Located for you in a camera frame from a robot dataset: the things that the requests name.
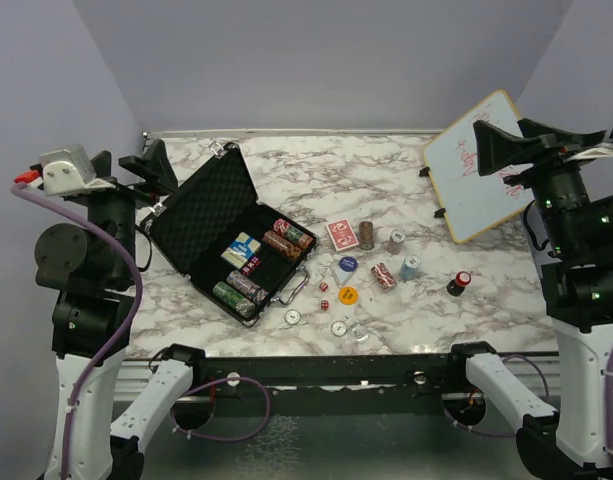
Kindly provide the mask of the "grey poker chip stack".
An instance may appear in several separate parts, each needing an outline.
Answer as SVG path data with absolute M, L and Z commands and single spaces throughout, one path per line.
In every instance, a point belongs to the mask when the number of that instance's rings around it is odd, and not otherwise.
M 404 245 L 406 240 L 405 233 L 402 230 L 395 229 L 390 233 L 388 243 L 387 243 L 387 251 L 391 255 L 398 255 Z

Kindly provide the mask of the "clear dealer button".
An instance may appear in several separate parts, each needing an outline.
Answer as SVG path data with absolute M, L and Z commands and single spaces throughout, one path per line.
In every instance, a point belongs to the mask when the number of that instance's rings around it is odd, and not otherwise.
M 361 344 L 368 340 L 370 332 L 365 326 L 356 323 L 349 327 L 347 335 L 352 342 Z

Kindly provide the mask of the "white poker chip middle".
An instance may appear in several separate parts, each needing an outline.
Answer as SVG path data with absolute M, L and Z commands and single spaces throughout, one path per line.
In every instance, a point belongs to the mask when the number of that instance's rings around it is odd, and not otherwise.
M 343 321 L 335 321 L 331 325 L 331 333 L 335 337 L 343 337 L 347 332 L 347 325 Z

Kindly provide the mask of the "clear triangular card cutter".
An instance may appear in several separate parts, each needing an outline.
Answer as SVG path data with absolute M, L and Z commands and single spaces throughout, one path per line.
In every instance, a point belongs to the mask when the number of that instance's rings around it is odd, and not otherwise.
M 330 270 L 339 288 L 342 288 L 347 285 L 355 273 L 355 270 L 346 271 L 342 269 L 338 264 L 332 265 L 330 267 Z

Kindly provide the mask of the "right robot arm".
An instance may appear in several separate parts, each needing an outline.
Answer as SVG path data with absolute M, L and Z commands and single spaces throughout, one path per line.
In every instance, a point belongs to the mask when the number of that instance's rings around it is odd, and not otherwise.
M 478 172 L 506 167 L 533 193 L 550 262 L 541 288 L 559 352 L 560 404 L 533 394 L 486 343 L 457 344 L 445 367 L 455 390 L 477 388 L 514 431 L 540 479 L 613 479 L 613 195 L 591 200 L 583 165 L 613 158 L 610 131 L 573 133 L 523 118 L 519 133 L 474 123 Z

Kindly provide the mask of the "orange big blind button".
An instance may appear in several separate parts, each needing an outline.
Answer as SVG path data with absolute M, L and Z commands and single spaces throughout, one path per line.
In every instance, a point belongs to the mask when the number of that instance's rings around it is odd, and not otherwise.
M 358 291 L 351 286 L 344 286 L 338 292 L 338 300 L 344 305 L 353 305 L 359 299 Z

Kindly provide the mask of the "orange black chip row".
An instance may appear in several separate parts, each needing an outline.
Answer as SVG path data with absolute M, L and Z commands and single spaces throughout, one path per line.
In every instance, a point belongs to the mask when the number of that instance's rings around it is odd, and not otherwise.
M 289 261 L 297 261 L 303 250 L 274 231 L 267 231 L 262 241 Z

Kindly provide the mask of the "brown poker chip stack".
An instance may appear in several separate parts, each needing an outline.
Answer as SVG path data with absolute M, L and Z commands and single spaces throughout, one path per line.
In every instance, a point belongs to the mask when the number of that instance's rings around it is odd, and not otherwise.
M 359 223 L 359 243 L 362 250 L 372 250 L 375 246 L 374 226 L 370 221 Z

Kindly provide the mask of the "blue tan chip row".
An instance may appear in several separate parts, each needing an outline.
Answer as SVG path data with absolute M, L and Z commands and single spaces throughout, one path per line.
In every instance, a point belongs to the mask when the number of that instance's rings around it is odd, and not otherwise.
M 256 305 L 268 297 L 265 289 L 237 270 L 229 273 L 226 283 Z

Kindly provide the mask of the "black foam-lined poker case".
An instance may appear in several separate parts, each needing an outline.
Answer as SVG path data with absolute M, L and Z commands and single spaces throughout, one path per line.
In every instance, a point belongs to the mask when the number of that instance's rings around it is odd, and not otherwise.
M 289 261 L 262 241 L 274 222 L 285 219 L 314 238 L 297 261 Z M 262 203 L 240 147 L 216 145 L 212 157 L 178 190 L 158 203 L 141 223 L 147 237 L 174 270 L 202 295 L 246 327 L 257 323 L 264 310 L 281 299 L 282 290 L 296 273 L 306 274 L 306 261 L 318 246 L 317 235 L 275 208 Z M 221 258 L 240 232 L 261 242 L 255 256 L 261 264 L 247 276 L 268 292 L 251 320 L 244 320 L 212 293 L 239 271 Z

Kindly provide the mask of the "green grey chip row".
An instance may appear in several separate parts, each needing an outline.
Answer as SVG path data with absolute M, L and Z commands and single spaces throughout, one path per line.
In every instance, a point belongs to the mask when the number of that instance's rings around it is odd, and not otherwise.
M 224 305 L 235 311 L 244 320 L 253 318 L 256 305 L 227 283 L 220 281 L 212 289 L 213 295 Z

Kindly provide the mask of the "blue playing card deck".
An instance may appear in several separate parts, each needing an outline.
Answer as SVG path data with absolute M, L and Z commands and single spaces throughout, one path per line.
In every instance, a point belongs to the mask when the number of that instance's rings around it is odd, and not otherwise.
M 240 232 L 231 244 L 222 252 L 221 258 L 242 269 L 261 248 L 261 242 L 245 232 Z

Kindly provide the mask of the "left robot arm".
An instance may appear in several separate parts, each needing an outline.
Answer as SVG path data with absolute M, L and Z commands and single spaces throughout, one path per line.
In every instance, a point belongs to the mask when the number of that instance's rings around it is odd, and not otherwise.
M 59 375 L 59 413 L 49 479 L 137 479 L 154 433 L 175 402 L 206 385 L 202 350 L 166 347 L 153 378 L 120 417 L 115 387 L 143 295 L 135 261 L 135 214 L 178 185 L 165 144 L 153 142 L 119 165 L 138 182 L 120 183 L 103 151 L 89 157 L 78 145 L 44 154 L 29 172 L 34 188 L 85 207 L 66 212 L 35 245 L 36 283 L 58 297 L 52 349 Z

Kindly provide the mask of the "light blue poker chip stack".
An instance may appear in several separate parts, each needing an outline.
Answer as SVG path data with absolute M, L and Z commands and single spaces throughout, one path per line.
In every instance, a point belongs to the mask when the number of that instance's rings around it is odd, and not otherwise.
M 407 255 L 404 258 L 400 268 L 401 279 L 404 281 L 409 281 L 415 278 L 419 271 L 420 265 L 421 261 L 417 255 Z

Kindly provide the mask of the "red white poker chip stack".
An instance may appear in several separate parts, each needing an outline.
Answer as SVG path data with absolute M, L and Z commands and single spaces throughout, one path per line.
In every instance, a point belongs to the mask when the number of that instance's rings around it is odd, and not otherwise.
M 384 263 L 377 263 L 371 267 L 371 272 L 383 291 L 387 292 L 397 286 L 397 282 Z

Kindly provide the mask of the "white poker chip left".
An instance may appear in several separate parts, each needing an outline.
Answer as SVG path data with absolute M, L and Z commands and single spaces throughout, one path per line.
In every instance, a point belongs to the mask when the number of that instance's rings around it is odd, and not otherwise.
M 291 309 L 285 313 L 285 321 L 289 325 L 297 325 L 301 320 L 301 315 L 297 310 Z

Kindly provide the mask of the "red dice in case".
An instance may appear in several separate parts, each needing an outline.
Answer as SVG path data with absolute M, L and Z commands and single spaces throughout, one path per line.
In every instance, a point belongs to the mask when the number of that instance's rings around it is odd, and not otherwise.
M 259 265 L 261 260 L 257 256 L 252 256 L 248 262 L 242 267 L 241 272 L 245 276 L 249 276 Z

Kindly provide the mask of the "red green chip row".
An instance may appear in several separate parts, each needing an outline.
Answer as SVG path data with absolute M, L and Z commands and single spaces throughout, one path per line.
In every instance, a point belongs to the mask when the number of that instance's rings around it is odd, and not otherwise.
M 300 249 L 308 248 L 314 240 L 312 236 L 282 218 L 274 222 L 273 231 Z

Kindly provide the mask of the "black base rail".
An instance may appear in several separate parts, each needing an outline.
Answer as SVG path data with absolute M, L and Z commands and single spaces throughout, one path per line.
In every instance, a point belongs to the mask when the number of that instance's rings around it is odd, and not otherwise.
M 438 414 L 443 396 L 471 388 L 467 358 L 493 350 L 486 342 L 471 342 L 439 354 L 208 357 L 173 344 L 157 357 L 189 366 L 194 388 L 234 376 L 179 402 L 175 409 L 188 415 L 210 405 L 221 417 Z

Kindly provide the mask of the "red playing card deck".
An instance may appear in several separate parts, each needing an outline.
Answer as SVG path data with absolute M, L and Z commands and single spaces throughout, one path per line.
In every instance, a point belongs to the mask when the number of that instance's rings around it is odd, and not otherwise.
M 336 252 L 343 252 L 359 246 L 359 240 L 350 222 L 346 219 L 328 223 L 326 231 Z

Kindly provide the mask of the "blue small blind button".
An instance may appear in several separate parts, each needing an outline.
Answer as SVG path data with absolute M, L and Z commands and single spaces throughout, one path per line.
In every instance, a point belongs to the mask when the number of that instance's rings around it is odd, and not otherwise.
M 358 268 L 358 261 L 355 257 L 344 256 L 339 260 L 339 268 L 345 272 L 354 272 Z

